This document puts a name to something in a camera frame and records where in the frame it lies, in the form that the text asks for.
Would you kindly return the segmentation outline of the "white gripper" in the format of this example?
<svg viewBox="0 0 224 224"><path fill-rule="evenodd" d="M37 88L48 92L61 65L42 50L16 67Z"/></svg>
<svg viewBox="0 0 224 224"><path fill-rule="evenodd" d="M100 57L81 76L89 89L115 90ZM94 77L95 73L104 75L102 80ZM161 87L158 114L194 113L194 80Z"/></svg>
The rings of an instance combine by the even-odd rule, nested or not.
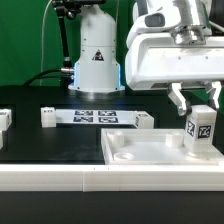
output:
<svg viewBox="0 0 224 224"><path fill-rule="evenodd" d="M203 82L208 105L219 109L224 80L224 37L208 37L205 45L176 45L169 33L138 35L125 58L126 83L132 90L150 90L168 84L168 97L179 116L189 115L190 102L175 82Z"/></svg>

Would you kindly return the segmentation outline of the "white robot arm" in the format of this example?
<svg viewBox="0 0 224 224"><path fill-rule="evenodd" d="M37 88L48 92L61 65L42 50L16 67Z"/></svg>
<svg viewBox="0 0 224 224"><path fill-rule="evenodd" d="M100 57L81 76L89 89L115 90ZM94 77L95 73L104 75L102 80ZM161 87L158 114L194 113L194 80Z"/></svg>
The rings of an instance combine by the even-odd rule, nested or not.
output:
<svg viewBox="0 0 224 224"><path fill-rule="evenodd" d="M166 89L183 116L191 106L183 89L204 88L219 108L224 37L212 35L204 0L135 0L126 39L125 77L133 90ZM82 7L81 55L72 88L106 93L120 88L116 23L94 3Z"/></svg>

